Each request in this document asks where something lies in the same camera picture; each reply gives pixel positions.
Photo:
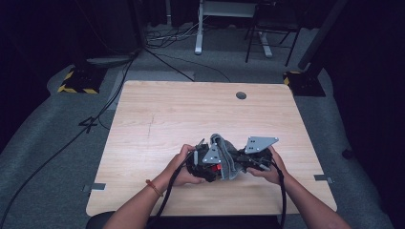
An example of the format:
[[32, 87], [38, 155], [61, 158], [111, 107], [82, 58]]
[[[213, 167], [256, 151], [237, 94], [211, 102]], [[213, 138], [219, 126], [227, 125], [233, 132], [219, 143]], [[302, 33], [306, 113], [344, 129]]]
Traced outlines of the dark slanted metal pole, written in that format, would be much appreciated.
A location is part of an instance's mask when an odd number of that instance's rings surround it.
[[332, 28], [333, 24], [337, 20], [339, 14], [344, 9], [347, 2], [348, 0], [337, 0], [336, 3], [333, 5], [329, 15], [327, 16], [324, 23], [320, 27], [318, 33], [313, 38], [303, 57], [299, 61], [297, 67], [300, 70], [304, 70], [307, 67], [307, 65], [312, 61], [312, 59], [315, 57], [316, 53], [320, 50], [321, 44], [325, 40], [328, 32]]

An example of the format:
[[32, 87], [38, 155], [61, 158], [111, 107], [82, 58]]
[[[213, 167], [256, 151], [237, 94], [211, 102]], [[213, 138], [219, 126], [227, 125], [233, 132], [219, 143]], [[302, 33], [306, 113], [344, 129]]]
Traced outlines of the person's left hand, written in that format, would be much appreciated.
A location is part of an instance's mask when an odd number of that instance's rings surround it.
[[184, 144], [180, 152], [170, 160], [166, 168], [161, 172], [165, 190], [168, 189], [169, 185], [182, 186], [184, 184], [201, 184], [204, 182], [203, 178], [194, 177], [182, 165], [186, 161], [188, 154], [194, 150], [194, 146]]

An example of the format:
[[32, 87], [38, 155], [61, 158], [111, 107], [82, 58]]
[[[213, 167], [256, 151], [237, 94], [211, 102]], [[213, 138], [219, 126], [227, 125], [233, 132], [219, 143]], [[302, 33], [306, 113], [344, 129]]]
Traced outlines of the person's dark clothing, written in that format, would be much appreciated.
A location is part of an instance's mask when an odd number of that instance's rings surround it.
[[150, 220], [147, 229], [281, 229], [276, 217], [162, 217]]

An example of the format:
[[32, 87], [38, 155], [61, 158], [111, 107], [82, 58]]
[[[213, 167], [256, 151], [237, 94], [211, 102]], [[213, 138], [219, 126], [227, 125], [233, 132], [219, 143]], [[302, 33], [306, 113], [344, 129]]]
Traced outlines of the grey cloth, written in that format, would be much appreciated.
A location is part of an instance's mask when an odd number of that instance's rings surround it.
[[231, 142], [224, 139], [219, 134], [213, 134], [210, 137], [210, 143], [218, 147], [222, 166], [221, 169], [222, 179], [232, 180], [239, 173], [246, 173], [246, 168], [236, 162], [236, 158], [240, 154]]

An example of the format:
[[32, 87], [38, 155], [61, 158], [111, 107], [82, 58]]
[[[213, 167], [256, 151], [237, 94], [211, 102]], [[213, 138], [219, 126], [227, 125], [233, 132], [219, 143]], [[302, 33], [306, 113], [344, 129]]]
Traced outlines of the person's right hand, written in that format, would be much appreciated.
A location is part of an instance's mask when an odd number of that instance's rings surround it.
[[279, 156], [279, 154], [274, 150], [272, 146], [269, 146], [268, 149], [272, 153], [272, 158], [276, 166], [271, 165], [269, 171], [260, 171], [254, 168], [247, 168], [246, 170], [255, 177], [263, 177], [268, 182], [274, 184], [280, 184], [279, 173], [282, 173], [284, 176], [288, 174], [284, 161]]

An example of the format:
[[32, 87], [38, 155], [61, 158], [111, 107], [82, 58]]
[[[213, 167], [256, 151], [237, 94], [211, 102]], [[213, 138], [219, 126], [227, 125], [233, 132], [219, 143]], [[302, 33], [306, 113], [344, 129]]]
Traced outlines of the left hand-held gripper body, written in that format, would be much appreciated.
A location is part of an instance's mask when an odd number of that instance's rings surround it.
[[194, 177], [201, 177], [205, 180], [209, 172], [215, 171], [214, 166], [217, 164], [221, 164], [218, 147], [203, 141], [195, 147], [186, 160], [188, 172]]

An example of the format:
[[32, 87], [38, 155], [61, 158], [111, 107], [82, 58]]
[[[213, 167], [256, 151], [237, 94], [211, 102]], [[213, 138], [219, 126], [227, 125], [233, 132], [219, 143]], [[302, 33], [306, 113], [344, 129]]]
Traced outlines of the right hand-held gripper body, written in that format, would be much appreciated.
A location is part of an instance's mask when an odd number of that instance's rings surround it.
[[278, 142], [278, 137], [251, 136], [246, 146], [239, 151], [240, 155], [245, 155], [247, 161], [239, 163], [251, 163], [250, 168], [260, 171], [269, 171], [272, 162], [272, 153], [268, 149]]

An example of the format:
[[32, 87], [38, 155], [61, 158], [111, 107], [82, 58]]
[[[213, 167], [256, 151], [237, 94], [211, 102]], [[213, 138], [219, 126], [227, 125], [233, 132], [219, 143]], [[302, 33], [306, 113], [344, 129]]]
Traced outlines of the yellow-black striped stand base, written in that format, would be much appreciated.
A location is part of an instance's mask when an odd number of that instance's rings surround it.
[[317, 77], [307, 73], [289, 71], [283, 73], [283, 82], [290, 88], [294, 96], [319, 96], [326, 94]]
[[57, 91], [59, 93], [98, 94], [106, 73], [106, 69], [97, 67], [91, 67], [89, 70], [72, 67]]

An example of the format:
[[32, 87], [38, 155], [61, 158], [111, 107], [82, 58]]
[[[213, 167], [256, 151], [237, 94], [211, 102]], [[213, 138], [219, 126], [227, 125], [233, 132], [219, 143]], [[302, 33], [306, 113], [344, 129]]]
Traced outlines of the white desk frame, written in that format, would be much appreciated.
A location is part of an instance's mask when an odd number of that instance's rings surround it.
[[252, 18], [255, 3], [234, 2], [232, 0], [199, 0], [198, 31], [195, 54], [203, 52], [203, 20], [208, 16]]

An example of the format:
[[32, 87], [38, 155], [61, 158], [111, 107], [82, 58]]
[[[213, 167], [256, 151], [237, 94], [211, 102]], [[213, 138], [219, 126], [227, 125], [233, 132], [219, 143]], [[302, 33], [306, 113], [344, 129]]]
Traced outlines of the black chair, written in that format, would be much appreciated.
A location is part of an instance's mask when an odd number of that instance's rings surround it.
[[287, 66], [301, 28], [300, 14], [294, 6], [294, 0], [260, 0], [254, 8], [252, 22], [245, 34], [245, 39], [248, 40], [245, 62], [248, 62], [251, 46], [254, 45], [254, 33], [269, 32], [284, 35], [277, 47], [289, 49], [285, 63]]

